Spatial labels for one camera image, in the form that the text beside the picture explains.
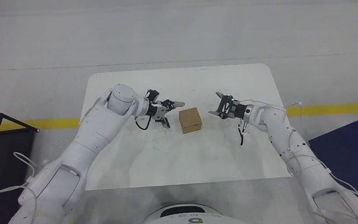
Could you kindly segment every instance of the yellow floor stripe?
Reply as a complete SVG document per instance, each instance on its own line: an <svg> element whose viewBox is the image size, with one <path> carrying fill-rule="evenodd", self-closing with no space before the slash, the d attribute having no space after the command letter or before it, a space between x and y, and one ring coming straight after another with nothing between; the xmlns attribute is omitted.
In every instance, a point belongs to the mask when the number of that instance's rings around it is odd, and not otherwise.
<svg viewBox="0 0 358 224"><path fill-rule="evenodd" d="M56 118L56 119L42 119L42 120L23 120L22 122L31 125L40 130L43 129L65 129L77 128L79 118ZM0 130L13 130L22 128L22 126L9 121L3 121Z"/></svg>
<svg viewBox="0 0 358 224"><path fill-rule="evenodd" d="M300 106L287 108L287 116L300 116ZM302 106L302 116L358 114L358 104Z"/></svg>
<svg viewBox="0 0 358 224"><path fill-rule="evenodd" d="M287 108L287 116L300 116L300 106L292 106ZM337 115L337 114L358 114L358 103L354 104L339 104L339 105L317 105L317 106L302 106L302 116L316 116L316 115ZM44 129L65 129L78 128L80 118L56 118L56 119L42 119L42 120L23 120L24 123L29 124L40 130ZM3 120L0 130L18 129L21 126Z"/></svg>

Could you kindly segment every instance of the small brown box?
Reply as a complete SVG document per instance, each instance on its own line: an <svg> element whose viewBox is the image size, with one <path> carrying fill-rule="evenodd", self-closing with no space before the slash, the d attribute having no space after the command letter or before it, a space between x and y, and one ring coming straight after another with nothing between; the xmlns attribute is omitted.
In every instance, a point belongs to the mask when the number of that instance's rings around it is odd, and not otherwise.
<svg viewBox="0 0 358 224"><path fill-rule="evenodd" d="M183 134L201 129L201 118L197 108L179 111L179 121Z"/></svg>

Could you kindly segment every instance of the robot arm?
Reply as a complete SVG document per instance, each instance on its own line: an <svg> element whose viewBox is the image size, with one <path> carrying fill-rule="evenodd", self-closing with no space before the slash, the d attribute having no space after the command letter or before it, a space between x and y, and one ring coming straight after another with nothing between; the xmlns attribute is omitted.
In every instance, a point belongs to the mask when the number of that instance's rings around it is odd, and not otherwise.
<svg viewBox="0 0 358 224"><path fill-rule="evenodd" d="M170 127L166 112L184 103L154 102L158 95L157 91L149 90L142 97L127 85L107 90L86 112L74 140L63 154L29 181L27 187L35 193L37 206L34 207L32 192L25 189L18 198L22 206L10 223L61 223L83 194L91 164L132 115L155 116L155 121Z"/></svg>
<svg viewBox="0 0 358 224"><path fill-rule="evenodd" d="M222 119L240 118L267 133L289 173L304 189L308 209L315 214L317 223L357 222L358 198L332 178L330 169L316 158L301 135L284 123L286 109L277 105L243 105L232 96L216 94L221 102L216 111L209 113ZM335 208L334 211L326 210L327 202Z"/></svg>

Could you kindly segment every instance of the tabletop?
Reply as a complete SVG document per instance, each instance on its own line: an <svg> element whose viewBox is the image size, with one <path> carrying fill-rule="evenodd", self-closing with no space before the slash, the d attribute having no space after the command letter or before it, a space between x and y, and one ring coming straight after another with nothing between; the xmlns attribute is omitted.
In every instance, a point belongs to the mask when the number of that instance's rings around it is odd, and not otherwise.
<svg viewBox="0 0 358 224"><path fill-rule="evenodd" d="M143 96L149 88L157 90L160 93L158 100L182 101L185 107L166 115L170 129L152 122L148 130L140 130L134 118L130 118L93 162L87 175L86 190L290 176L267 134L248 126L244 145L240 146L237 130L240 120L221 120L208 113L219 105L216 91L232 95L237 100L254 99L282 106L266 65L94 74L88 81L81 118L97 98L117 83L129 85ZM198 108L202 128L182 134L178 111L193 107Z"/></svg>

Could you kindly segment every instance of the gray floor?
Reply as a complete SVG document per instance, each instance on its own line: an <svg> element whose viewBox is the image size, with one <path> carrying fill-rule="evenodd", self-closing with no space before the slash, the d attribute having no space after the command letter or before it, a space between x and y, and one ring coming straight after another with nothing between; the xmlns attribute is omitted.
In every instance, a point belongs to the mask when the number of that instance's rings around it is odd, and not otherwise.
<svg viewBox="0 0 358 224"><path fill-rule="evenodd" d="M357 102L357 12L349 0L4 0L0 111L79 117L94 73L246 63L270 67L284 105ZM357 118L304 118L299 131L310 139ZM75 131L40 132L34 160Z"/></svg>
<svg viewBox="0 0 358 224"><path fill-rule="evenodd" d="M142 223L151 213L179 203L198 203L250 224L313 223L294 178L86 191L65 223Z"/></svg>

